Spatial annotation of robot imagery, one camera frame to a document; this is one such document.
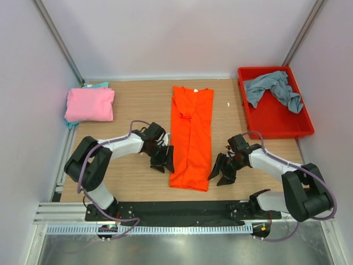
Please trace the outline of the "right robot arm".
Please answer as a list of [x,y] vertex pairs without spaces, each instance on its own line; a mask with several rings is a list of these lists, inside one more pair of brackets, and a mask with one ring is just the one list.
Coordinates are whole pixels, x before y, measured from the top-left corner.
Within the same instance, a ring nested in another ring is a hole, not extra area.
[[337,201],[319,168],[301,165],[274,155],[264,143],[249,144],[243,134],[228,139],[226,153],[219,153],[209,179],[220,176],[218,186],[233,184],[237,172],[249,167],[259,169],[281,182],[282,191],[264,189],[249,197],[249,214],[260,219],[268,211],[290,214],[296,221],[328,220],[337,211]]

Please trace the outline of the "orange t-shirt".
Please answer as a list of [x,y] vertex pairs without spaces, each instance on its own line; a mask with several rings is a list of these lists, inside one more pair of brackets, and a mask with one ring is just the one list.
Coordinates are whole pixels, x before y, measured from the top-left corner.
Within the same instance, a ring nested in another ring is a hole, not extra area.
[[212,170],[211,123],[214,91],[173,87],[171,145],[174,146],[172,188],[208,191]]

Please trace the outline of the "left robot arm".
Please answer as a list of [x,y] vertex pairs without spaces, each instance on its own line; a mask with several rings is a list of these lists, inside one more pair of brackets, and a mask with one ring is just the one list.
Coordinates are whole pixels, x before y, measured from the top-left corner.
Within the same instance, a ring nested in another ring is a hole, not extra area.
[[77,192],[93,200],[98,215],[106,221],[117,214],[118,202],[104,184],[110,161],[131,154],[145,153],[150,157],[150,168],[164,173],[174,172],[174,146],[170,133],[155,122],[145,123],[139,130],[130,127],[124,136],[96,140],[86,136],[65,164],[64,172],[77,183]]

